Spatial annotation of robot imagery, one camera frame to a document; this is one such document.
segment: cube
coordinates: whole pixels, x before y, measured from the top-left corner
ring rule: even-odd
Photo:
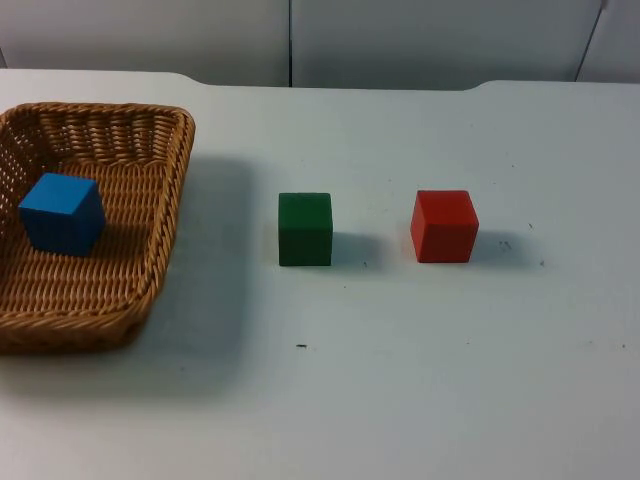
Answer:
[[[84,257],[105,226],[93,180],[45,173],[19,206],[31,245],[51,253]]]
[[[478,217],[466,191],[419,191],[411,238],[420,263],[467,263]]]
[[[280,265],[331,265],[333,220],[328,193],[281,193],[278,199]]]

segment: table surface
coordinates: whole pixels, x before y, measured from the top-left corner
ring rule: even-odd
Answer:
[[[0,359],[12,479],[637,477],[640,86],[0,86],[2,109],[160,103],[197,125],[139,341]],[[470,191],[471,263],[415,262],[417,189]],[[283,191],[331,193],[333,267],[277,265]]]

